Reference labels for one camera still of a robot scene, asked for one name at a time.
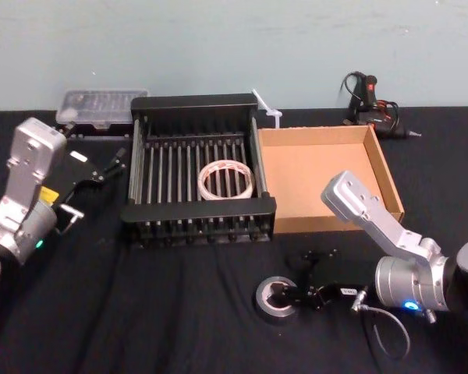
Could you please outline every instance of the translucent ring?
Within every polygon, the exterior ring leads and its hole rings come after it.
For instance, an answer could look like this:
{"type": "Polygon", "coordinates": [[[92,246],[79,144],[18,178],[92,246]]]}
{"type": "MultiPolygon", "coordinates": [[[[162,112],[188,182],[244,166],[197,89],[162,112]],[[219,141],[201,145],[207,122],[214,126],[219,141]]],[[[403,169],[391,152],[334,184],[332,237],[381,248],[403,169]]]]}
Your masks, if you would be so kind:
{"type": "Polygon", "coordinates": [[[201,197],[205,200],[249,199],[253,195],[254,184],[254,177],[250,168],[241,162],[233,160],[218,160],[211,162],[201,169],[200,174],[197,177],[197,188],[199,189],[201,197]],[[204,182],[211,174],[220,170],[233,170],[234,172],[247,176],[246,189],[239,195],[231,197],[218,196],[209,192],[204,186],[204,182]]]}

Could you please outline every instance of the light blue wall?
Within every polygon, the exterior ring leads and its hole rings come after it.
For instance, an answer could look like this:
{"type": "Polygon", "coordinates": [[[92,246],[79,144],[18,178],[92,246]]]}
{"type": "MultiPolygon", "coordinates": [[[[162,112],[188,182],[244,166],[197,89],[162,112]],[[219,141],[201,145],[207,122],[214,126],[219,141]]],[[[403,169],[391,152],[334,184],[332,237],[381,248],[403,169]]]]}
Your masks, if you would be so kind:
{"type": "Polygon", "coordinates": [[[0,109],[131,87],[326,108],[356,69],[401,105],[468,105],[468,0],[0,0],[0,109]]]}

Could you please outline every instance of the plastic storage box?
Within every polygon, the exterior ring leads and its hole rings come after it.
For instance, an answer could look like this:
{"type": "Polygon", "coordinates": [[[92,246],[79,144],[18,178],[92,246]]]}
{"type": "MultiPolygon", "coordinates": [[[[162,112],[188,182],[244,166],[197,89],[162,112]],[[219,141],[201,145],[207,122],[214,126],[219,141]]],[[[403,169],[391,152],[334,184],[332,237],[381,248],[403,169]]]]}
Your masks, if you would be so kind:
{"type": "Polygon", "coordinates": [[[108,129],[112,124],[131,124],[130,104],[146,90],[70,90],[66,92],[55,120],[60,125],[76,123],[108,129]]]}

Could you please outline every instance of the black table cloth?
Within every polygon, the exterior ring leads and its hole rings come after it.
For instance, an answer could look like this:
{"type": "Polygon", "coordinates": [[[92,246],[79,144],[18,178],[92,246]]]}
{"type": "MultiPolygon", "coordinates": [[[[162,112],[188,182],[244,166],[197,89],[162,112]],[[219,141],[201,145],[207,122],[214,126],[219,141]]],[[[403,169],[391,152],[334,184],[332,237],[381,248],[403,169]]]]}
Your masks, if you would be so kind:
{"type": "MultiPolygon", "coordinates": [[[[284,111],[284,126],[336,125],[342,110],[284,111]]],[[[0,112],[0,196],[12,132],[51,111],[0,112]]],[[[468,242],[468,108],[404,108],[420,139],[381,147],[406,210],[403,224],[434,238],[446,256],[468,242]]],[[[262,114],[259,125],[270,125],[262,114]]],[[[103,167],[129,140],[69,141],[103,167]]],[[[0,372],[336,373],[374,372],[349,302],[302,310],[284,326],[253,306],[257,285],[296,276],[285,257],[303,249],[374,246],[362,232],[289,235],[273,242],[142,249],[119,239],[128,175],[77,196],[86,215],[64,237],[50,235],[0,311],[0,372]]],[[[468,313],[438,313],[429,326],[397,312],[412,339],[402,362],[378,350],[384,372],[468,373],[468,313]]],[[[392,328],[384,339],[402,350],[392,328]]]]}

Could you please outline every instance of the white sticker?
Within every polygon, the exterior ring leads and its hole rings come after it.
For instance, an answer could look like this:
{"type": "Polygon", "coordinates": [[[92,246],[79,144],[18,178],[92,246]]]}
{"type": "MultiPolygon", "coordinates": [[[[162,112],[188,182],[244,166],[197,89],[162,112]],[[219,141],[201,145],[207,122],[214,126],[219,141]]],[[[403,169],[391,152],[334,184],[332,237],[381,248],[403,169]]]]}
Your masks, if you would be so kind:
{"type": "Polygon", "coordinates": [[[357,296],[357,290],[354,288],[340,288],[340,291],[347,296],[357,296]]]}
{"type": "Polygon", "coordinates": [[[81,153],[76,152],[75,150],[69,154],[71,157],[75,157],[78,161],[87,162],[88,158],[82,155],[81,153]]]}

